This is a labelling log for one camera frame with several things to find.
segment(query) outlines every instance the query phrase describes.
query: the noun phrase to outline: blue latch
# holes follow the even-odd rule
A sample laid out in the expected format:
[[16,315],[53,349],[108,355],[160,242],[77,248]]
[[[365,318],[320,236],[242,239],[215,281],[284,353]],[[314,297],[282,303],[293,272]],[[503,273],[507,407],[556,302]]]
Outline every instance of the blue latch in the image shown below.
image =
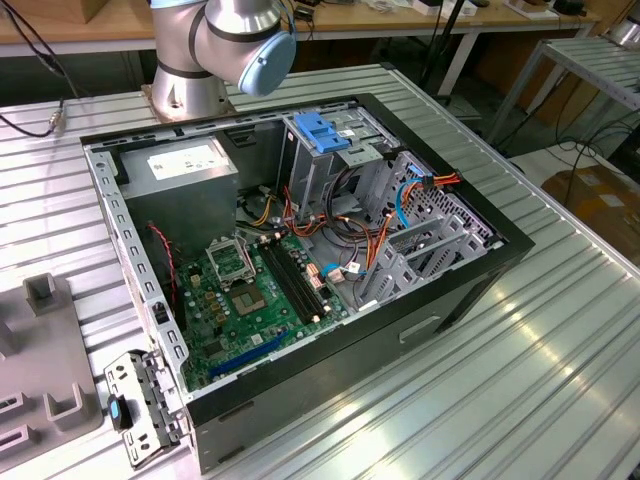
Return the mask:
[[302,113],[293,118],[298,128],[315,144],[316,150],[320,153],[344,150],[351,146],[351,142],[338,135],[331,124],[318,113]]

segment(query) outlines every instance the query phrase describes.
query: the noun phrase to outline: yellow cable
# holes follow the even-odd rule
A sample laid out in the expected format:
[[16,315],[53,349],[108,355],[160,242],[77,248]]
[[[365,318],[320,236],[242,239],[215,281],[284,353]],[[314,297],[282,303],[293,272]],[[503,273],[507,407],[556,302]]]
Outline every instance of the yellow cable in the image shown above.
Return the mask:
[[269,218],[269,212],[271,211],[272,200],[273,200],[273,197],[269,195],[269,197],[267,197],[267,205],[264,207],[264,213],[258,220],[253,222],[251,225],[253,225],[254,227],[259,227],[260,225],[262,225],[264,222],[267,221],[267,218]]

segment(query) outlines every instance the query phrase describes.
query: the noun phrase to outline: blue pcie slot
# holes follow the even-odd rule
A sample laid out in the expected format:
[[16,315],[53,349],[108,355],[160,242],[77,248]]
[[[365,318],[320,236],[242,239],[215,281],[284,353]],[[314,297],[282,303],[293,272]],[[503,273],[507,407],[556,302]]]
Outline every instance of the blue pcie slot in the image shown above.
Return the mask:
[[273,340],[269,340],[267,343],[264,343],[253,350],[249,350],[248,352],[244,352],[241,355],[238,355],[236,358],[232,358],[231,360],[227,360],[221,365],[217,367],[213,367],[209,369],[209,377],[213,379],[213,377],[217,375],[221,375],[223,373],[230,372],[231,370],[235,370],[236,368],[244,365],[245,363],[249,363],[252,360],[255,360],[262,355],[266,355],[267,353],[273,352],[277,350],[282,343],[282,340],[289,335],[289,332],[283,332],[278,335]]

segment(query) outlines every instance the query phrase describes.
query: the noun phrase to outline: workbench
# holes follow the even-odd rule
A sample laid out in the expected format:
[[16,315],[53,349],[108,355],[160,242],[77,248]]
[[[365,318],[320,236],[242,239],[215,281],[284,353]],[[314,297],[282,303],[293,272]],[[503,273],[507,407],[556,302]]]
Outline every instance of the workbench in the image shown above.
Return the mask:
[[[248,448],[208,478],[625,479],[640,460],[640,272],[402,74],[379,65],[290,75],[240,112],[371,92],[535,242],[458,324]],[[45,129],[55,103],[5,108]],[[85,165],[80,136],[152,125],[140,92],[69,101],[66,128],[0,128],[0,288],[70,282],[105,409],[104,367],[146,341]],[[136,479],[198,478],[182,444]],[[120,435],[98,430],[3,475],[131,478]]]
[[[27,18],[59,54],[155,49],[151,10],[146,0],[110,0],[86,25]],[[479,8],[473,17],[458,18],[452,33],[463,38],[438,94],[452,92],[481,33],[576,30],[576,37],[586,37],[599,20],[600,17],[591,12],[585,17],[560,15],[529,20],[501,1],[492,0],[489,7]],[[440,20],[438,32],[442,32],[446,21],[444,17]],[[299,41],[430,36],[436,26],[436,16],[424,16],[410,8],[380,13],[362,3],[322,3],[315,8],[313,36],[307,23],[298,21],[296,26]],[[32,55],[31,50],[9,21],[0,19],[0,57],[24,55]]]
[[565,71],[577,75],[609,97],[593,116],[596,121],[582,134],[582,138],[589,139],[597,131],[599,120],[606,117],[614,102],[630,110],[640,108],[640,52],[626,50],[602,37],[543,40],[538,43],[496,112],[487,142],[493,143],[496,140],[509,112],[543,58],[553,61],[556,67],[531,103],[531,108],[545,100],[553,84]]

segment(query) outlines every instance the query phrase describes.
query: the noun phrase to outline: metal worktable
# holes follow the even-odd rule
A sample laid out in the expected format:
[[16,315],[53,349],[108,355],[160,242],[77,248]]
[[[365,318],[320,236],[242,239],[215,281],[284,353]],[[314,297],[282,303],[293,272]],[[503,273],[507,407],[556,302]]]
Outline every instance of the metal worktable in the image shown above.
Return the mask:
[[[460,169],[536,246],[459,324],[223,464],[209,478],[611,476],[640,460],[640,272],[535,190],[401,74],[294,74],[238,110],[372,92]],[[54,104],[7,108],[45,128]],[[102,370],[145,347],[78,137],[155,122],[140,93],[67,106],[65,133],[0,128],[0,286],[69,279],[103,407]],[[120,436],[97,431],[4,479],[133,477]],[[194,478],[186,444],[135,478]]]
[[[496,140],[509,112],[535,74],[540,61],[545,57],[555,62],[557,66],[531,103],[529,111],[544,101],[564,71],[577,75],[609,96],[609,101],[593,118],[603,118],[614,101],[631,110],[640,108],[640,89],[638,88],[640,52],[625,50],[601,37],[543,40],[538,43],[502,102],[487,142],[493,143]],[[590,131],[595,132],[597,126],[594,122]],[[585,132],[583,137],[588,138],[589,132]]]

